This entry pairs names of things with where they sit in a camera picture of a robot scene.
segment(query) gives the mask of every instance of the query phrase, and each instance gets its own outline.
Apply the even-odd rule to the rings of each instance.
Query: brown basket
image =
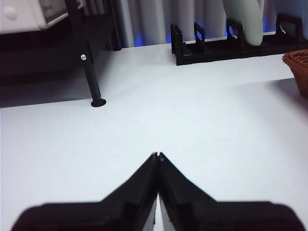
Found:
[[[308,99],[308,50],[289,52],[282,60],[291,68],[301,96]]]

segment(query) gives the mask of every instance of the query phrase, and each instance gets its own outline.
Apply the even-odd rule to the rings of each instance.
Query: white curved object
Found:
[[[275,0],[277,13],[289,14],[303,19],[303,36],[308,39],[308,0]],[[294,34],[294,28],[282,24],[283,29]]]
[[[263,40],[263,21],[257,0],[223,0],[227,18],[243,25],[245,39],[252,46]]]

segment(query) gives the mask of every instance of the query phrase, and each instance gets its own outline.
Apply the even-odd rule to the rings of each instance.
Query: black rack leg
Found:
[[[116,29],[110,35],[111,45],[114,51],[120,51],[122,48],[120,47],[119,40],[117,37]]]
[[[103,100],[101,98],[101,92],[100,92],[100,88],[98,86],[98,82],[97,82],[97,78],[94,72],[94,68],[92,64],[86,64],[83,67],[85,74],[86,74],[86,78],[87,78],[87,82],[88,82],[88,86],[91,92],[91,96],[93,99],[93,102],[91,103],[92,107],[101,107],[103,105],[106,104],[106,100]]]

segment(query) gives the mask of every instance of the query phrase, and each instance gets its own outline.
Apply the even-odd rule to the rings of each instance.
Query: white table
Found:
[[[123,49],[98,70],[104,107],[1,109],[1,230],[33,205],[103,199],[153,151],[215,199],[286,204],[307,229],[308,103],[281,57],[175,66],[170,44]]]

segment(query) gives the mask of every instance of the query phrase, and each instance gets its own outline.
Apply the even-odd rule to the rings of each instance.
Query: gray curtain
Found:
[[[170,23],[194,40],[193,23],[205,28],[206,38],[226,36],[226,15],[221,0],[114,0],[122,47],[170,42]],[[274,0],[258,0],[265,32],[275,30]],[[104,13],[102,0],[88,0],[85,14]]]

